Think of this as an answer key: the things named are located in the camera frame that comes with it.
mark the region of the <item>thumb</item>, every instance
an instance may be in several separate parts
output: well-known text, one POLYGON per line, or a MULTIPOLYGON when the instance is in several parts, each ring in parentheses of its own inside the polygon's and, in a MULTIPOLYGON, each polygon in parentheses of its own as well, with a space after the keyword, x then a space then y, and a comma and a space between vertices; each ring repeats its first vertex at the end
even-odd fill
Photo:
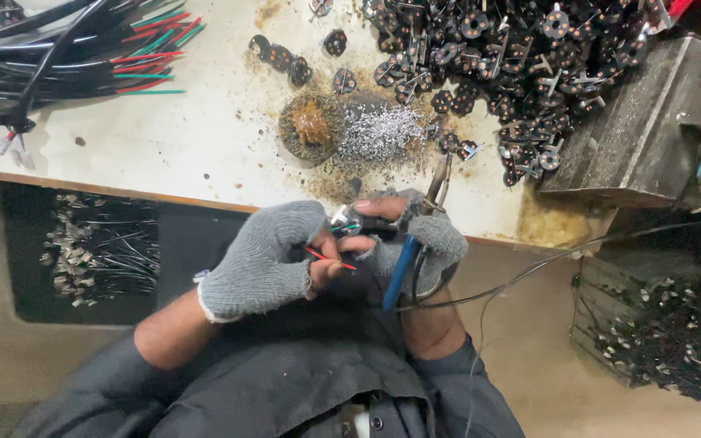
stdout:
POLYGON ((343 264, 339 260, 325 259, 318 260, 310 264, 310 279, 312 280, 313 290, 318 290, 332 278, 340 275, 343 271, 343 264))
POLYGON ((400 196, 379 196, 370 200, 358 200, 354 206, 365 216, 384 217, 390 221, 398 220, 407 206, 407 198, 400 196))

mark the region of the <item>blue handle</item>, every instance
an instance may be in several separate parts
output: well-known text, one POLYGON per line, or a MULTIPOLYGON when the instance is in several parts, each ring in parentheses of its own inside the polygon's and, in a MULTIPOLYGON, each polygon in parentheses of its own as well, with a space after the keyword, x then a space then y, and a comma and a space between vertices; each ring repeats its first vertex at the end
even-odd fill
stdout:
POLYGON ((385 291, 385 297, 383 297, 383 310, 386 312, 391 310, 396 304, 396 300, 399 299, 399 295, 402 292, 402 281, 404 281, 404 274, 407 273, 407 267, 410 265, 415 255, 418 254, 418 251, 421 250, 420 242, 409 234, 405 235, 402 253, 400 254, 400 258, 396 261, 394 273, 391 274, 389 288, 385 291))

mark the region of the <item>dark jacket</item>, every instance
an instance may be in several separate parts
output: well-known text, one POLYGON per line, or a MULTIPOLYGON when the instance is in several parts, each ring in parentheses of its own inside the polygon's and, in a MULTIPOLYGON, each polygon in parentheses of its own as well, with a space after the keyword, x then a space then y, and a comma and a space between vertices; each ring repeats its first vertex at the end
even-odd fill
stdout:
POLYGON ((342 436, 338 407, 368 404, 371 436, 523 436, 471 339, 422 361, 398 317, 324 295, 222 328, 190 364, 154 369, 131 333, 75 371, 15 436, 342 436))

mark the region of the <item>concrete floor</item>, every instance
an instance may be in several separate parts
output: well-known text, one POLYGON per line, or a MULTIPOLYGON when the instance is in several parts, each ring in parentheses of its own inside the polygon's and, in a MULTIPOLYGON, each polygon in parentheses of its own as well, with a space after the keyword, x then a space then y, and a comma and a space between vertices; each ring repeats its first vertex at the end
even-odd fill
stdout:
MULTIPOLYGON (((540 258, 472 245, 451 284, 453 298, 489 289, 540 258)), ((497 297, 484 317, 482 358, 524 432, 532 437, 701 436, 701 403, 644 387, 628 390, 570 347, 570 279, 563 260, 497 297)), ((45 398, 120 328, 26 324, 13 314, 0 217, 0 404, 45 398)), ((480 346, 483 301, 460 314, 480 346)))

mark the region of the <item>forearm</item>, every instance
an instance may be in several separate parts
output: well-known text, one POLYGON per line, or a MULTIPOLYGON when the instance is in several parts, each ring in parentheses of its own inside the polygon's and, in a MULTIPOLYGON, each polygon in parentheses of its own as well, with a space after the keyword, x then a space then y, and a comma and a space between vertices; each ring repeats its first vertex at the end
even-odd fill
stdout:
MULTIPOLYGON (((450 295, 445 288, 430 304, 447 303, 450 295)), ((456 352, 467 335, 456 308, 410 310, 402 313, 404 341, 411 353, 424 360, 447 357, 456 352)))
POLYGON ((134 345, 149 364, 173 369, 200 352, 220 326, 209 322, 194 289, 141 322, 134 345))

